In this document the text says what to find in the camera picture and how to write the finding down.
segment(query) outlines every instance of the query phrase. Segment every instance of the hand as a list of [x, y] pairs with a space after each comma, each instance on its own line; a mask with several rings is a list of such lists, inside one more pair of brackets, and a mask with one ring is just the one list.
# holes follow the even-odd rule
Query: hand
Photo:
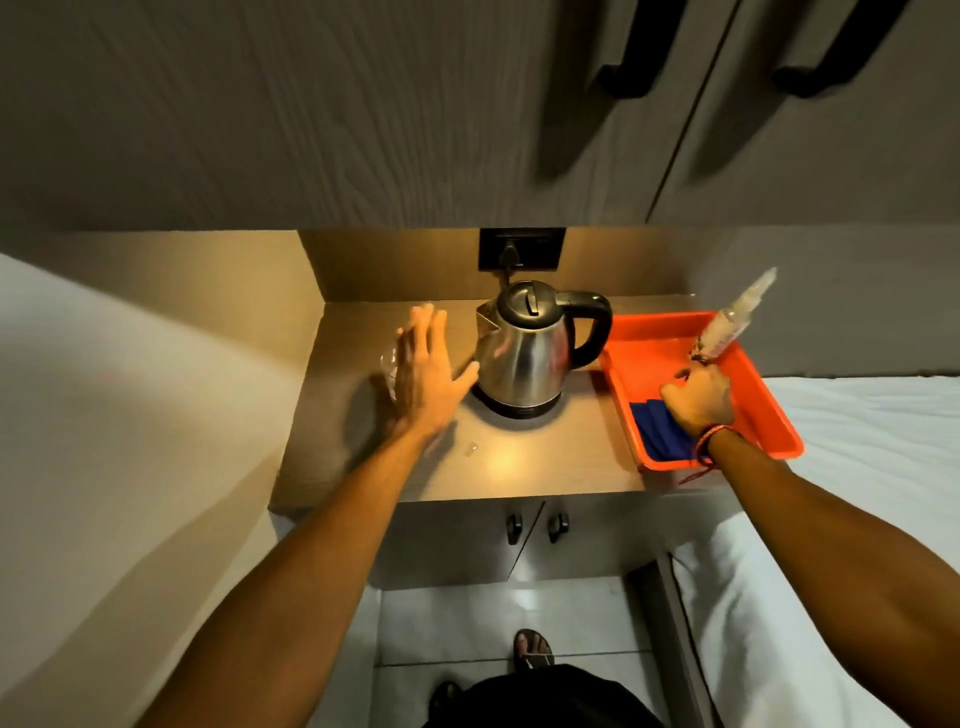
[[434, 313], [433, 304], [410, 309], [410, 325], [397, 331], [396, 403], [401, 431], [430, 437], [442, 432], [457, 405], [477, 380], [480, 365], [472, 361], [453, 379], [446, 351], [446, 311]]
[[711, 425], [733, 422], [730, 380], [716, 364], [705, 367], [691, 361], [686, 384], [683, 387], [673, 382], [664, 384], [660, 396], [673, 419], [690, 437], [700, 437]]

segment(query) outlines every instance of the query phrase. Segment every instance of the sandal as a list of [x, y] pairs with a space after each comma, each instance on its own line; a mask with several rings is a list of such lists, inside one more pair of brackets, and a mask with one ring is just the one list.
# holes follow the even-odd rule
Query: sandal
[[446, 713], [450, 704], [463, 693], [463, 689], [452, 680], [444, 680], [430, 695], [430, 705], [427, 708], [427, 719], [433, 720], [440, 714]]
[[[528, 650], [535, 651], [526, 652], [521, 655], [519, 648], [520, 637], [526, 640]], [[540, 650], [544, 648], [546, 648], [546, 652], [540, 652]], [[516, 632], [514, 635], [514, 670], [516, 672], [525, 672], [538, 667], [550, 667], [554, 664], [553, 651], [550, 649], [550, 644], [540, 632], [535, 632], [532, 629], [521, 629]]]

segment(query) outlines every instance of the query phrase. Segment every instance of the wooden countertop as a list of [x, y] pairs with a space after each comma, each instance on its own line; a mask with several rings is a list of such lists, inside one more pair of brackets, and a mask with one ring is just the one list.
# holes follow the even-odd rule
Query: wooden countertop
[[[689, 296], [613, 297], [614, 313], [689, 310]], [[476, 343], [482, 301], [442, 301], [455, 362]], [[328, 303], [307, 366], [271, 508], [322, 502], [382, 438], [392, 403], [380, 374], [410, 303]], [[578, 329], [578, 340], [586, 328]], [[644, 490], [607, 382], [594, 362], [571, 372], [561, 403], [535, 420], [510, 420], [468, 395], [455, 425], [421, 459], [401, 500], [529, 497]]]

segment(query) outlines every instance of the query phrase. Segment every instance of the orange tray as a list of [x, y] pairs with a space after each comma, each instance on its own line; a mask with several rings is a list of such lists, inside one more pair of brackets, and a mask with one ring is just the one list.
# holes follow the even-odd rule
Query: orange tray
[[[630, 402], [660, 399], [660, 386], [688, 364], [694, 339], [704, 330], [713, 311], [614, 316], [607, 346], [600, 354], [613, 391], [620, 422], [641, 469], [674, 471], [699, 468], [696, 460], [657, 461], [647, 454], [636, 427]], [[804, 452], [804, 443], [770, 394], [747, 354], [733, 342], [717, 360], [731, 380], [733, 427], [771, 457], [787, 460]]]

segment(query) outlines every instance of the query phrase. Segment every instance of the lower cabinet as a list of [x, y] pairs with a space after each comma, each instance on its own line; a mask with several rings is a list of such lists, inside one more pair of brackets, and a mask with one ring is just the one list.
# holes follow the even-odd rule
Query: lower cabinet
[[624, 575], [740, 510], [726, 485], [400, 503], [370, 583], [392, 590]]
[[378, 589], [506, 581], [543, 498], [400, 503], [376, 555]]
[[649, 515], [656, 496], [610, 493], [548, 498], [511, 581], [625, 574], [655, 556]]

